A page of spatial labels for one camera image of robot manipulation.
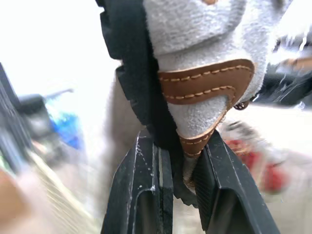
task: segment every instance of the red object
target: red object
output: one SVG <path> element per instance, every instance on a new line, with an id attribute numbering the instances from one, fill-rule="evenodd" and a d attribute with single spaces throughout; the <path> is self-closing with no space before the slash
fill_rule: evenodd
<path id="1" fill-rule="evenodd" d="M 247 158 L 247 162 L 245 162 L 245 164 L 248 167 L 248 169 L 251 170 L 259 159 L 260 159 L 259 153 L 250 152 Z"/>
<path id="2" fill-rule="evenodd" d="M 246 146 L 241 140 L 226 141 L 229 147 L 236 152 L 237 156 L 251 171 L 253 166 L 260 159 L 261 154 L 256 152 L 239 153 Z M 264 173 L 264 190 L 269 193 L 280 192 L 289 182 L 288 175 L 277 165 L 269 163 Z"/>
<path id="3" fill-rule="evenodd" d="M 288 183 L 286 173 L 273 164 L 268 164 L 264 175 L 264 189 L 267 192 L 279 192 Z"/>

